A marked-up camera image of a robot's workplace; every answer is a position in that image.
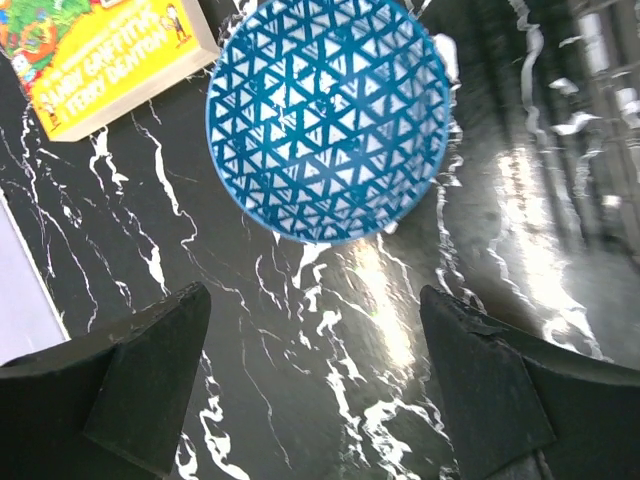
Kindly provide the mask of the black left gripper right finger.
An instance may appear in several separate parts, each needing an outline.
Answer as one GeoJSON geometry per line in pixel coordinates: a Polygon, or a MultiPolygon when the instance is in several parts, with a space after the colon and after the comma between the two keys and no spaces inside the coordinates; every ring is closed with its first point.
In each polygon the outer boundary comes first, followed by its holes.
{"type": "Polygon", "coordinates": [[[425,286],[420,317],[464,479],[636,479],[639,373],[425,286]]]}

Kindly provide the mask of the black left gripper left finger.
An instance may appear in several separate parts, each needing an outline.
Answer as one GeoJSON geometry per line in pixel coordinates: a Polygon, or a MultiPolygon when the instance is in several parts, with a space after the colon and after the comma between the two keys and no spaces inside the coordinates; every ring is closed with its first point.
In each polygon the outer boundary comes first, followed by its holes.
{"type": "Polygon", "coordinates": [[[166,479],[207,335],[194,282],[1,367],[4,479],[166,479]]]}

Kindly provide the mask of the blue triangle patterned bowl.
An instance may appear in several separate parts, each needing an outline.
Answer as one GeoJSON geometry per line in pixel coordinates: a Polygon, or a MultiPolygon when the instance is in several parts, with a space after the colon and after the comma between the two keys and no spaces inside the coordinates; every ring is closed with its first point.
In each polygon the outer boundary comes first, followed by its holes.
{"type": "Polygon", "coordinates": [[[288,239],[340,244],[399,221],[448,142],[450,83],[394,1],[267,1],[215,65],[206,128],[235,203],[288,239]]]}

